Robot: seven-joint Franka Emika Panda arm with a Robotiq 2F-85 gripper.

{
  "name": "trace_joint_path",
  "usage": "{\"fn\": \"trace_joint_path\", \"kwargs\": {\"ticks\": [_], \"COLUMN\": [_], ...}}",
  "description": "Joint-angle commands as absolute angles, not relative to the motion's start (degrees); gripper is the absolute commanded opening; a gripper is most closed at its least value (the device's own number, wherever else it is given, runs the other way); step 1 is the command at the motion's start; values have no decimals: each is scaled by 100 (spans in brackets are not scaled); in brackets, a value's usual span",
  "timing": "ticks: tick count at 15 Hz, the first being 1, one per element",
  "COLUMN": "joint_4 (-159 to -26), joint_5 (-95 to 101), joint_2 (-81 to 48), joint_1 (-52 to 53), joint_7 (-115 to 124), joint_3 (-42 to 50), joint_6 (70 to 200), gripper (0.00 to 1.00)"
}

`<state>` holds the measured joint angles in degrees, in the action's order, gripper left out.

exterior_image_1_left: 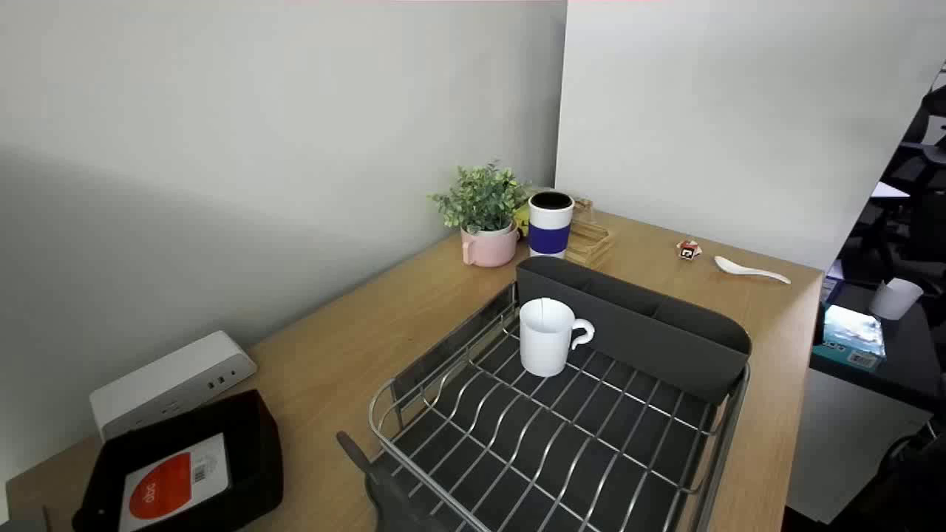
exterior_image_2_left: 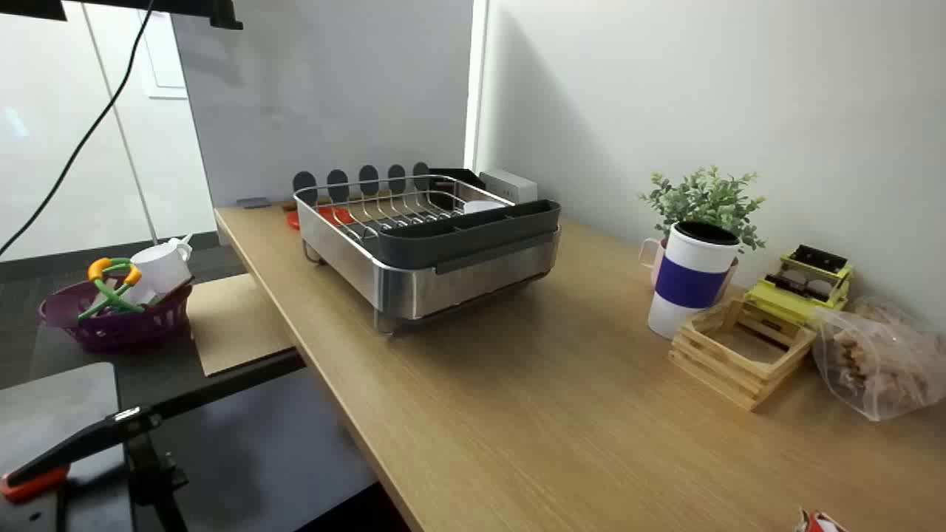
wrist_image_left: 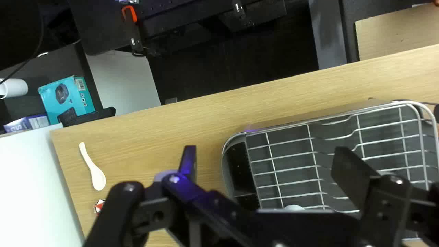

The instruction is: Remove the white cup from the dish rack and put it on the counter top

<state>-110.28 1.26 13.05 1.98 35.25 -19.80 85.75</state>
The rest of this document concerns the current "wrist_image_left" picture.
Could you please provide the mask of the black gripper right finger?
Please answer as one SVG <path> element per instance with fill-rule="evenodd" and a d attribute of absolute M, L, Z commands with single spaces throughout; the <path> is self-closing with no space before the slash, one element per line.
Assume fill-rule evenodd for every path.
<path fill-rule="evenodd" d="M 439 247 L 439 182 L 420 189 L 408 178 L 380 175 L 346 146 L 335 148 L 331 175 L 361 211 L 358 247 L 406 247 L 406 230 Z"/>

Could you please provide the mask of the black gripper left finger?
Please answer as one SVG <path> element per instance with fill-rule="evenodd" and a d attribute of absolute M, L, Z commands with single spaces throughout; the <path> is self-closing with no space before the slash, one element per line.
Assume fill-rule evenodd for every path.
<path fill-rule="evenodd" d="M 217 190 L 196 182 L 196 146 L 187 145 L 177 171 L 150 186 L 137 181 L 111 187 L 84 247 L 144 247 L 166 229 L 184 247 L 253 247 L 253 218 Z"/>

